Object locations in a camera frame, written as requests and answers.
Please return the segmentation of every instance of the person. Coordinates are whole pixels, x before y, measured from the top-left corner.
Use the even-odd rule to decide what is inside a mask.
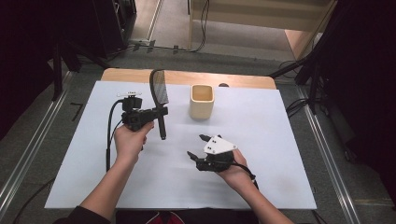
[[[139,152],[147,141],[146,135],[153,127],[153,121],[137,132],[120,126],[114,134],[117,158],[113,166],[68,217],[60,218],[54,224],[110,223],[123,188],[138,161]],[[239,149],[235,149],[233,155],[236,162],[248,166]],[[231,166],[218,175],[247,202],[261,224],[292,223],[259,192],[242,168]]]

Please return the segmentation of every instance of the gray floor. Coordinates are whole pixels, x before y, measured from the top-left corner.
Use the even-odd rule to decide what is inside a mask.
[[[169,7],[167,4],[170,4],[170,2],[170,0],[163,0],[163,8],[166,8],[165,6]],[[184,5],[181,5],[178,10],[182,13],[186,10],[185,13],[187,14],[187,7]],[[166,34],[166,30],[168,32],[171,30],[169,26],[158,25],[161,24],[163,15],[166,14],[160,11],[158,23],[153,33],[153,38],[157,40],[157,45],[169,43],[172,44],[169,47],[172,47],[176,44],[173,42],[181,43],[181,37],[175,35],[175,38],[171,38],[169,34]],[[204,52],[173,54],[170,50],[155,49],[153,52],[147,53],[145,49],[140,49],[138,51],[126,51],[111,61],[110,64],[120,68],[164,68],[169,70],[265,76],[275,72],[281,63],[290,60],[292,55],[282,31],[271,30],[267,34],[272,36],[267,38],[267,40],[273,38],[276,41],[272,44],[271,42],[263,44],[264,48],[265,45],[268,46],[268,51],[263,50],[263,52],[260,52],[261,55],[254,57],[249,57],[249,55],[255,55],[256,52],[248,54],[248,49],[251,47],[243,48],[242,50],[236,46],[238,54],[241,53],[243,55],[236,55],[236,53],[232,55],[233,51],[228,51],[227,46],[222,44],[215,46],[216,41],[214,39],[213,41],[211,40],[211,38],[215,38],[213,36],[207,39],[209,44],[205,46]],[[234,45],[240,42],[231,39],[224,41]],[[96,64],[84,64],[81,71],[73,75],[64,103],[0,223],[12,223],[13,218],[20,211],[24,202],[44,183],[56,176],[81,115],[78,116],[77,120],[72,121],[76,115],[77,108],[70,104],[86,104],[94,82],[100,79],[102,74],[103,70]],[[293,72],[287,73],[287,76],[292,77],[294,75]],[[292,84],[289,78],[278,78],[276,85],[281,92],[285,107],[299,98],[297,87]],[[29,144],[35,129],[50,105],[51,95],[52,86],[49,86],[47,90],[37,97],[35,102],[15,123],[8,135],[0,142],[0,164],[3,168],[0,173],[0,184],[3,185],[7,181],[23,151]],[[321,112],[318,113],[318,119],[332,149],[336,165],[355,202],[361,223],[395,223],[396,213],[391,210],[393,204],[379,181],[378,175],[363,164],[352,164],[346,161],[343,146],[330,120]],[[318,204],[318,213],[328,223],[347,223],[305,112],[302,110],[292,117],[290,125],[300,149],[308,179],[315,192],[314,196]],[[58,217],[67,216],[69,211],[46,210],[43,208],[48,195],[48,190],[38,194],[26,208],[20,223],[51,223]],[[283,212],[296,223],[317,223],[310,211],[288,210]]]

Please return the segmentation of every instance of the cup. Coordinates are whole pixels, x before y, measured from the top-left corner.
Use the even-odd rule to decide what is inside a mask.
[[[215,103],[212,86],[192,85],[190,96],[190,116],[193,119],[209,119]]]

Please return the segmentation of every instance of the table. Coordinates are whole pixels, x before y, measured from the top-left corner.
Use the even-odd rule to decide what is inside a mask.
[[[206,0],[190,0],[189,48],[192,21],[200,20]],[[208,21],[219,21],[285,29],[294,57],[304,56],[307,47],[323,32],[336,0],[210,0]]]
[[[117,100],[116,93],[131,89],[142,92],[142,108],[154,106],[148,84],[150,71],[107,69],[104,72],[102,80],[92,90],[46,208],[73,208],[97,185],[106,168],[109,108]],[[275,90],[271,78],[165,71],[165,80],[169,96],[169,114],[164,117],[167,139],[161,140],[158,128],[148,134],[148,142],[120,197],[118,208],[249,209],[221,178],[195,168],[187,150],[200,158],[205,156],[205,142],[198,136],[201,133],[221,134],[237,144],[257,176],[261,191],[276,207],[317,208],[279,91]],[[231,88],[215,88],[212,117],[191,119],[188,115],[190,84],[218,85],[222,82],[227,82]],[[260,85],[261,88],[247,88]],[[120,120],[120,113],[120,106],[116,107],[113,124]],[[115,157],[113,143],[112,162]]]

